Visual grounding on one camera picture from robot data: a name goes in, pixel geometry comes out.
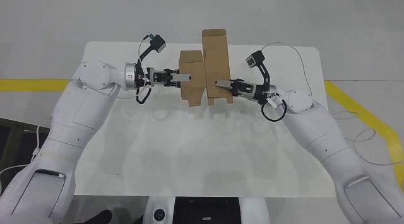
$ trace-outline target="box flap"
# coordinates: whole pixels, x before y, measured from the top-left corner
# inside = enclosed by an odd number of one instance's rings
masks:
[[[233,103],[232,94],[215,85],[216,80],[230,81],[226,30],[203,30],[202,48],[208,104],[213,105],[212,98],[226,98],[227,103]]]
[[[190,107],[201,105],[205,91],[205,64],[200,50],[182,50],[179,55],[179,72],[191,75],[190,82],[181,83],[181,98],[188,100]]]
[[[226,30],[224,28],[217,28],[213,30],[202,30],[202,37],[214,37],[214,36],[226,36]]]

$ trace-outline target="black panel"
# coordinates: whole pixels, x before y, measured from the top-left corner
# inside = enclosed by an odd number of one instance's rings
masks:
[[[241,224],[237,197],[176,197],[173,224]]]

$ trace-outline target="cable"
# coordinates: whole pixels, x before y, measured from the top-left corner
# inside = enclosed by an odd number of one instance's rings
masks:
[[[34,149],[33,153],[32,153],[32,157],[31,157],[31,162],[32,160],[38,155],[39,153],[39,125],[37,126],[37,131],[36,131],[36,135],[37,135],[37,147]]]
[[[139,47],[138,47],[138,62],[140,63],[140,66],[141,66],[141,68],[142,68],[142,70],[143,70],[143,80],[144,80],[144,84],[143,84],[143,87],[142,87],[142,89],[141,89],[140,91],[139,91],[139,88],[136,89],[136,95],[135,95],[135,96],[131,96],[131,97],[118,97],[118,96],[110,95],[109,93],[104,93],[104,92],[102,92],[102,91],[98,91],[98,90],[94,89],[92,86],[90,86],[90,85],[88,85],[88,84],[86,84],[86,83],[84,83],[84,82],[82,82],[82,81],[80,81],[80,80],[77,80],[77,79],[70,79],[68,82],[73,81],[73,80],[74,80],[74,81],[77,81],[77,82],[81,83],[82,85],[86,86],[88,89],[91,89],[91,90],[93,90],[93,91],[95,91],[95,92],[97,92],[97,93],[100,93],[100,94],[103,94],[103,95],[107,95],[107,96],[112,97],[112,98],[117,98],[117,99],[120,99],[120,100],[129,100],[129,99],[131,99],[131,98],[137,98],[137,97],[138,97],[141,93],[143,93],[143,91],[146,89],[146,83],[149,81],[149,79],[146,77],[146,73],[147,73],[146,67],[145,67],[145,65],[143,64],[143,60],[142,60],[141,54],[140,54],[140,47],[141,47],[142,43],[143,43],[147,38],[148,38],[148,36],[145,36],[145,37],[142,39],[142,41],[140,42]]]
[[[267,104],[267,102],[264,103],[264,104],[262,104],[262,106],[261,106],[261,113],[262,113],[262,115],[265,117],[265,119],[269,120],[270,122],[278,122],[278,121],[282,120],[282,119],[285,117],[286,111],[288,110],[288,108],[287,108],[287,106],[286,106],[286,102],[285,102],[284,100],[282,100],[282,103],[283,103],[283,114],[282,114],[281,117],[277,118],[276,120],[270,119],[270,118],[269,118],[268,116],[266,116],[266,114],[264,113],[264,107],[265,107],[265,105]]]
[[[302,59],[302,56],[301,56],[301,54],[299,53],[299,51],[298,51],[295,47],[290,46],[290,45],[287,45],[287,44],[284,44],[283,42],[273,42],[273,43],[267,44],[267,45],[265,45],[264,47],[262,47],[261,52],[262,52],[263,49],[265,49],[267,46],[270,46],[270,45],[273,45],[273,44],[282,44],[282,45],[287,46],[287,47],[290,47],[290,48],[292,48],[293,50],[296,51],[296,53],[297,53],[297,55],[299,55],[300,61],[301,61],[301,63],[302,63],[304,79],[306,80],[307,87],[309,87],[310,95],[313,96],[312,91],[311,91],[311,87],[310,87],[310,84],[309,84],[309,81],[307,80],[306,69],[305,69],[305,67],[304,67],[303,59]]]
[[[38,153],[39,153],[39,125],[37,126],[37,130],[36,130],[36,135],[37,135],[37,147],[34,149],[34,151],[33,151],[33,153],[32,153],[32,157],[31,157],[31,162],[30,163],[32,163],[32,161],[33,161],[33,159],[38,155]],[[26,164],[26,165],[14,165],[14,166],[11,166],[11,167],[8,167],[8,168],[5,168],[5,169],[3,169],[2,171],[0,171],[0,177],[1,177],[1,174],[3,173],[3,172],[5,172],[6,170],[10,170],[10,169],[12,169],[12,168],[18,168],[18,167],[26,167],[26,166],[28,166],[28,164]],[[2,185],[2,183],[1,183],[1,179],[0,179],[0,194],[2,193],[2,191],[3,191],[3,185]]]
[[[142,100],[139,99],[139,95],[140,95],[140,94],[143,92],[143,90],[146,88],[146,83],[147,83],[147,82],[150,82],[150,80],[146,77],[147,68],[145,68],[145,65],[143,64],[143,59],[146,57],[147,54],[149,54],[149,53],[152,51],[152,47],[149,46],[149,47],[147,48],[147,50],[145,50],[144,53],[142,53],[142,55],[140,55],[140,47],[141,47],[141,44],[142,44],[143,41],[145,41],[148,37],[149,37],[149,36],[147,35],[147,36],[145,36],[145,37],[143,38],[143,40],[140,42],[139,48],[138,48],[138,56],[139,56],[138,64],[140,63],[141,68],[142,68],[142,71],[143,71],[143,88],[141,89],[141,91],[139,91],[139,88],[136,89],[136,96],[135,96],[135,97],[136,97],[136,101],[137,101],[139,104],[141,104],[141,105],[143,105],[143,104],[146,102],[147,98],[149,97],[150,93],[152,92],[152,89],[149,88],[149,90],[147,91],[146,96],[145,96]]]
[[[347,117],[347,118],[336,117],[336,115],[338,115],[338,114],[352,114],[353,117]],[[341,111],[341,112],[337,112],[337,113],[333,114],[332,116],[333,116],[333,118],[336,119],[336,120],[350,120],[350,119],[357,118],[357,117],[359,116],[359,114],[356,113],[356,112]],[[363,139],[363,140],[358,140],[359,136],[361,136],[361,135],[362,135],[363,133],[365,133],[366,131],[372,131],[373,133],[372,133],[372,135],[369,136],[368,138],[365,138],[365,139]],[[399,165],[399,164],[401,164],[401,163],[404,163],[404,160],[403,160],[403,161],[399,161],[399,162],[393,162],[393,163],[375,163],[375,162],[369,161],[368,159],[364,158],[364,157],[359,153],[359,151],[356,149],[356,143],[361,143],[361,142],[364,142],[364,141],[368,141],[368,140],[372,139],[375,135],[376,135],[376,131],[375,131],[374,129],[371,129],[371,128],[368,127],[368,128],[366,128],[366,129],[362,130],[358,135],[356,135],[356,137],[355,137],[353,140],[352,140],[352,139],[349,139],[349,138],[345,138],[345,139],[348,140],[348,141],[351,141],[351,142],[353,143],[352,148],[353,148],[354,152],[355,152],[363,161],[365,161],[366,163],[369,163],[369,164],[371,164],[371,165],[377,165],[377,166],[390,166],[390,165]]]

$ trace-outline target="black cable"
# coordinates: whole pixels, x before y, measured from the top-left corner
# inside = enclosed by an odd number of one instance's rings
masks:
[[[140,55],[140,60],[144,60],[145,57],[147,56],[147,54],[149,54],[151,51],[153,50],[153,48],[151,46],[149,46],[141,55]]]
[[[263,69],[264,69],[264,72],[265,72],[265,75],[266,75],[266,77],[268,79],[268,84],[269,84],[271,82],[271,77],[270,77],[270,73],[268,72],[268,70],[266,69],[264,64],[263,64]]]
[[[278,121],[282,120],[282,119],[285,117],[285,114],[286,114],[286,111],[287,111],[286,102],[285,102],[284,100],[282,100],[282,103],[283,103],[283,114],[282,114],[281,117],[279,117],[279,118],[276,119],[276,120],[270,119],[268,116],[266,116],[266,114],[264,113],[264,107],[265,107],[265,105],[267,104],[267,102],[264,103],[264,104],[261,106],[261,113],[262,113],[262,115],[265,117],[265,119],[267,119],[267,120],[269,120],[269,121],[271,121],[271,122],[278,122]]]
[[[146,102],[147,98],[149,97],[149,95],[150,95],[151,92],[152,92],[152,89],[149,88],[149,90],[147,91],[146,96],[145,96],[142,100],[139,99],[139,96],[136,96],[136,101],[137,101],[140,105],[144,104],[144,103]],[[138,94],[139,94],[139,88],[136,89],[136,95],[138,95]]]

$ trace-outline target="gray floor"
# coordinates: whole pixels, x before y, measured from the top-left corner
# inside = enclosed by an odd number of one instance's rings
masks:
[[[404,136],[404,0],[0,0],[0,78],[70,78],[93,40],[198,43],[204,28],[226,28],[230,44],[286,42],[319,49],[324,78]],[[42,108],[39,97],[30,102]],[[330,112],[343,108],[329,99]],[[351,136],[360,122],[341,124]],[[383,140],[362,151],[388,161]],[[391,167],[376,168],[394,180]],[[116,209],[130,223],[136,197],[75,197],[66,223]],[[268,199],[273,223],[346,223],[335,199]]]

